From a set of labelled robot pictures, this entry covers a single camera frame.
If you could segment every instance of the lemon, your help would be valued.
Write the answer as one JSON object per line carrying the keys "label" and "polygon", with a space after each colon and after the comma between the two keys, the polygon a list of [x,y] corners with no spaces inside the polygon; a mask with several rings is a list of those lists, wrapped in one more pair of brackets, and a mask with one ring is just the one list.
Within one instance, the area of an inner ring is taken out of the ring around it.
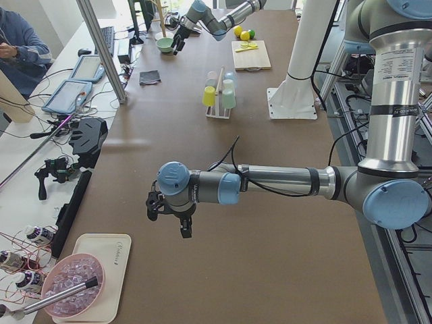
{"label": "lemon", "polygon": [[247,32],[247,31],[242,32],[242,33],[240,34],[240,39],[241,39],[242,41],[249,41],[249,39],[250,39],[249,32]]}
{"label": "lemon", "polygon": [[239,26],[234,27],[233,31],[234,31],[234,35],[236,35],[237,37],[240,37],[240,35],[243,31],[243,28],[239,25]]}

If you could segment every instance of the green bowl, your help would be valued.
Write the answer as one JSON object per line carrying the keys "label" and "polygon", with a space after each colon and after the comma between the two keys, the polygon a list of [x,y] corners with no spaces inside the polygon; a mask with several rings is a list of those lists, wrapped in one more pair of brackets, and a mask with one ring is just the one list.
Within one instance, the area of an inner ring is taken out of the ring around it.
{"label": "green bowl", "polygon": [[172,43],[173,43],[172,38],[164,37],[159,39],[156,42],[156,46],[162,53],[170,53],[173,51],[173,48],[171,47]]}

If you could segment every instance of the blue joint cap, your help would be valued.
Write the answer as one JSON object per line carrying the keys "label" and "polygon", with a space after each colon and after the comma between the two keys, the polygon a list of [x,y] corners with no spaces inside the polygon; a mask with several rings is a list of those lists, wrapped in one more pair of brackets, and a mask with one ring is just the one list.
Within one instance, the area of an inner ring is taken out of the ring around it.
{"label": "blue joint cap", "polygon": [[157,172],[159,189],[166,196],[181,193],[189,183],[189,170],[180,162],[168,162]]}
{"label": "blue joint cap", "polygon": [[374,48],[369,43],[353,42],[344,39],[344,49],[348,54],[375,54]]}
{"label": "blue joint cap", "polygon": [[204,12],[207,10],[207,6],[201,0],[195,0],[192,3],[192,8],[194,8],[194,10],[196,10],[197,12]]}
{"label": "blue joint cap", "polygon": [[363,202],[363,214],[372,223],[389,230],[411,226],[427,212],[429,196],[413,180],[392,180],[370,192]]}
{"label": "blue joint cap", "polygon": [[217,189],[217,200],[221,205],[234,205],[238,203],[240,195],[240,176],[234,173],[225,173]]}
{"label": "blue joint cap", "polygon": [[227,31],[223,30],[223,29],[216,30],[214,33],[212,33],[213,37],[218,42],[222,41],[225,38],[226,34],[227,34]]}
{"label": "blue joint cap", "polygon": [[415,20],[432,19],[431,0],[387,0],[387,3],[401,16]]}

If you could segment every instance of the white tray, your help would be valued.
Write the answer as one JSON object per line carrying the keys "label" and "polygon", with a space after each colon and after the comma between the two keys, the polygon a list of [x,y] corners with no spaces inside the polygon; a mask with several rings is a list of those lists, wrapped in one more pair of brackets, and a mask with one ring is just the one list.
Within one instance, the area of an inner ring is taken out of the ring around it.
{"label": "white tray", "polygon": [[97,257],[105,270],[105,287],[86,312],[70,320],[53,317],[55,323],[108,324],[114,320],[131,243],[127,234],[82,234],[76,240],[72,254],[89,253]]}

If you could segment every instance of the cutting board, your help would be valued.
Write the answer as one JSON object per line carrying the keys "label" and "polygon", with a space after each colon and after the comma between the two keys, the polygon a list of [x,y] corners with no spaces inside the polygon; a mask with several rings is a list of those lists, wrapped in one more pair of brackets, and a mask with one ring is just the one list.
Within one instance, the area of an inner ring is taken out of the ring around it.
{"label": "cutting board", "polygon": [[258,49],[249,51],[236,52],[236,49],[241,49],[241,41],[231,42],[232,56],[234,58],[234,67],[236,70],[261,70],[271,69],[269,55],[263,40],[254,40],[258,45]]}

